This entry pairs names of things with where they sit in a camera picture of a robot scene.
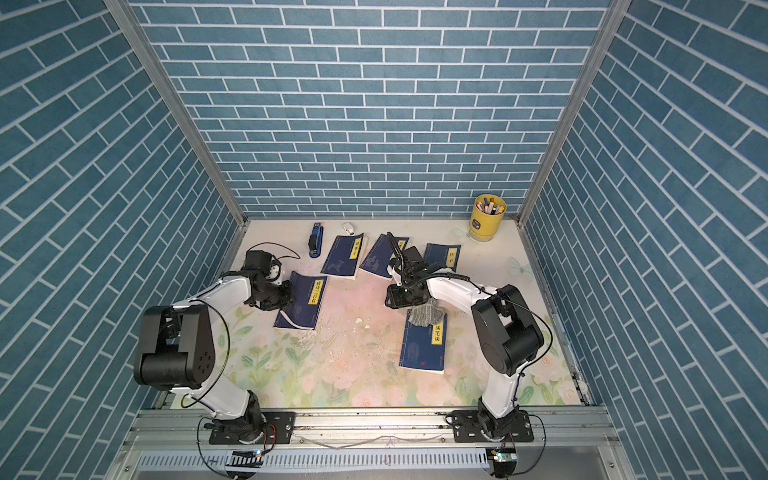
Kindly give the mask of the grey striped cleaning cloth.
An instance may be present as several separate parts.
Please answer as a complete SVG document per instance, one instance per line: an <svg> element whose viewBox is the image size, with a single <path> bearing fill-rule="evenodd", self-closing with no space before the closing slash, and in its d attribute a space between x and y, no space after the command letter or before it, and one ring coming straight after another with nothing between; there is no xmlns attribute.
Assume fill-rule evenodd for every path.
<svg viewBox="0 0 768 480"><path fill-rule="evenodd" d="M417 327L429 327L440 324L444 320L445 315L445 310L435 301L430 300L410 309L407 314L407 320Z"/></svg>

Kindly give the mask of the blue book Shijing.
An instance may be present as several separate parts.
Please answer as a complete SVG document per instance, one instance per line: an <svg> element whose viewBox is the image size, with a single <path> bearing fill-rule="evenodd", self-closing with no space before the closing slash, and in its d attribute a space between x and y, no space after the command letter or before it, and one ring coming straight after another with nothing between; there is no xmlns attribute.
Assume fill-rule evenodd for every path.
<svg viewBox="0 0 768 480"><path fill-rule="evenodd" d="M314 330L325 293L326 276L305 276L292 272L290 276L292 302L278 311L274 328Z"/></svg>

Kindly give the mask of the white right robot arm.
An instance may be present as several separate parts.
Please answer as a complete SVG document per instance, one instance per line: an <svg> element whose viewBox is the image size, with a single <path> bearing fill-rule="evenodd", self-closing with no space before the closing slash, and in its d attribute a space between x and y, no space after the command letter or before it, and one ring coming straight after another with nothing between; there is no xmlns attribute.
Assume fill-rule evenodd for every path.
<svg viewBox="0 0 768 480"><path fill-rule="evenodd" d="M478 403L479 427L491 440L510 436L519 410L520 381L538 361L545 343L541 329L549 325L527 307L516 287L479 285L446 266L427 263L414 247L401 249L392 235L387 239L393 250L388 272L394 283L387 287L385 305L405 309L407 320L417 327L433 327L444 319L441 302L472 318L490 365Z"/></svg>

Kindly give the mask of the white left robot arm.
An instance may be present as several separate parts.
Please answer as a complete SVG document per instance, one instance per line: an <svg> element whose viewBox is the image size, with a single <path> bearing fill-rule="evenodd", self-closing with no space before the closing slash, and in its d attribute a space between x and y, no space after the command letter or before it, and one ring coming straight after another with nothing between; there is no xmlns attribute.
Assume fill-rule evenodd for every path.
<svg viewBox="0 0 768 480"><path fill-rule="evenodd" d="M224 314L241 305L267 312L287 306L291 283L281 271L278 257L249 250L241 269L190 298L150 307L141 319L135 381L187 399L187 408L204 408L209 418L203 428L214 445L263 443L268 449L290 442L295 415L263 413L255 393L224 375L234 340Z"/></svg>

